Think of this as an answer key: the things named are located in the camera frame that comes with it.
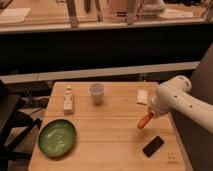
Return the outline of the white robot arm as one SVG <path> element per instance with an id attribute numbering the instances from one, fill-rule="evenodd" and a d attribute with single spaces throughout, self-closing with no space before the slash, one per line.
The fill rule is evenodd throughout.
<path id="1" fill-rule="evenodd" d="M 175 109 L 213 133 L 213 105 L 189 95 L 191 88 L 191 81 L 182 75 L 159 84 L 149 111 L 158 118 Z"/>

